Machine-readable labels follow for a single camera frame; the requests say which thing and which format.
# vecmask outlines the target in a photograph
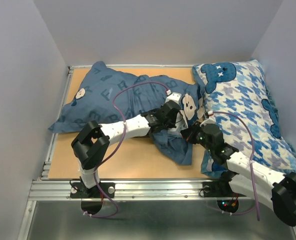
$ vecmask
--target white robotic arm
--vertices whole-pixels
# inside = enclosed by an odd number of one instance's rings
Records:
[[[224,140],[220,128],[210,120],[195,122],[182,130],[184,139],[201,144],[213,161],[228,172],[223,180],[235,193],[255,198],[252,187],[250,159]],[[296,225],[296,173],[284,174],[257,162],[252,163],[257,200],[272,209],[277,217],[289,226]]]
[[[71,144],[74,154],[79,158],[79,171],[84,186],[87,189],[93,188],[96,185],[95,178],[100,182],[97,168],[102,164],[109,146],[126,139],[146,136],[149,131],[156,133],[163,129],[172,132],[182,130],[184,121],[178,120],[183,118],[179,113],[180,97],[180,93],[174,92],[160,108],[142,113],[126,122],[101,125],[95,121],[89,122]]]

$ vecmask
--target blue patterned pillow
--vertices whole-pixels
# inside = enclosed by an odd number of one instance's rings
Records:
[[[278,115],[266,94],[264,71],[257,60],[200,64],[192,72],[205,87],[206,111],[234,113],[247,124],[255,140],[255,161],[283,173],[296,173],[296,158],[280,134]],[[215,118],[225,141],[250,156],[252,146],[245,127],[232,116],[216,114]],[[220,177],[224,170],[205,151],[201,172]]]

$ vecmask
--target fabric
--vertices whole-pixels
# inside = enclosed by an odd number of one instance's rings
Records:
[[[264,71],[257,60],[199,64],[192,72],[196,82],[205,87],[206,111],[233,113],[249,127],[255,140],[255,161],[286,174],[296,173],[296,157],[281,136],[278,111],[267,95]],[[225,141],[249,157],[250,137],[238,119],[223,114],[215,118]],[[201,172],[220,177],[224,170],[206,151]]]
[[[180,107],[185,125],[191,125],[202,116],[200,111],[202,90],[198,84],[188,84],[166,75],[135,76],[106,67],[96,62],[83,79],[72,102],[66,104],[58,120],[49,128],[53,133],[79,132],[89,121],[110,124],[122,120],[113,107],[113,98],[127,87],[143,82],[156,81],[167,85],[171,92],[181,94]],[[165,88],[158,84],[144,84],[119,95],[116,105],[131,119],[141,113],[160,108],[165,103]],[[192,146],[182,139],[179,132],[164,130],[151,136],[159,150],[181,165],[192,164]]]

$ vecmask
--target cardboard surface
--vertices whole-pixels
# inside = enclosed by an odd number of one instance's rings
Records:
[[[187,68],[116,68],[135,75],[148,76],[167,75],[186,83],[195,83],[190,67]],[[73,100],[81,82],[89,69],[75,69],[67,94],[66,103]],[[77,133],[58,134],[54,146],[49,179],[77,179],[78,160],[74,156],[71,142]],[[114,144],[107,150],[108,156],[117,146]],[[201,174],[201,163],[205,149],[200,145],[193,146],[192,165],[182,166],[164,156],[150,138],[131,138],[125,140],[116,154],[99,168],[101,179],[182,179],[205,178]]]

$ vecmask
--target gray wall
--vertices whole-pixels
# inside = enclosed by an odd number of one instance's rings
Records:
[[[247,60],[282,0],[34,0],[69,66]]]
[[[32,0],[0,0],[0,240],[17,238],[66,64]]]
[[[282,135],[296,148],[296,0],[284,0],[253,57],[265,68]]]

